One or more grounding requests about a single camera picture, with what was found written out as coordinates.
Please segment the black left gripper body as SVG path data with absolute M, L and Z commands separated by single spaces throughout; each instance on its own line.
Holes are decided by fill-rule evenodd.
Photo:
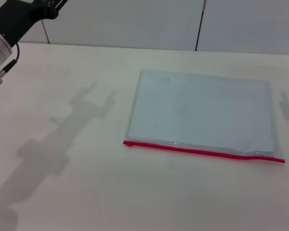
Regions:
M 0 35 L 14 46 L 36 22 L 58 17 L 54 3 L 54 0 L 6 1 L 0 7 Z

